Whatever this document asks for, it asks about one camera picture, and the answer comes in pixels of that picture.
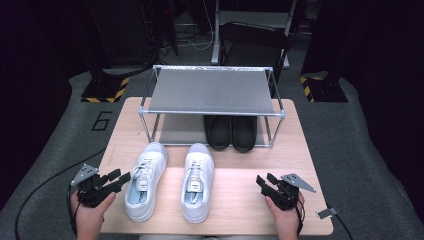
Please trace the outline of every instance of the human hand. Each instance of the human hand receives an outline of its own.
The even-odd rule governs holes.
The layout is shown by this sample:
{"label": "human hand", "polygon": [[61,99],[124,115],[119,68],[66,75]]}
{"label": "human hand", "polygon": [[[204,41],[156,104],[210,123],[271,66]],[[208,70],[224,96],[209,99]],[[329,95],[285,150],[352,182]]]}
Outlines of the human hand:
{"label": "human hand", "polygon": [[[303,195],[299,192],[299,201],[297,202],[297,208],[300,214],[302,214],[302,205],[305,202]],[[295,240],[297,238],[297,228],[299,227],[299,217],[296,212],[296,208],[292,208],[287,211],[279,209],[272,199],[268,196],[265,197],[266,205],[274,215],[274,224],[277,230],[278,238],[280,240]]]}
{"label": "human hand", "polygon": [[76,214],[77,239],[94,240],[100,235],[103,215],[116,199],[116,193],[110,193],[97,207],[91,208],[80,204],[77,192],[71,196],[72,214]]}

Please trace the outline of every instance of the metal shoe rack shelf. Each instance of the metal shoe rack shelf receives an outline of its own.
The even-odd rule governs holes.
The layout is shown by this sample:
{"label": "metal shoe rack shelf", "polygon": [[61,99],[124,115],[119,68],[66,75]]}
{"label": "metal shoe rack shelf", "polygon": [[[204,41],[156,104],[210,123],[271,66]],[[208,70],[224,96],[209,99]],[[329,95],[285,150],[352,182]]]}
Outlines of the metal shoe rack shelf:
{"label": "metal shoe rack shelf", "polygon": [[138,113],[149,142],[164,145],[207,145],[203,115],[258,116],[257,147],[273,146],[286,116],[271,67],[224,66],[154,65]]}

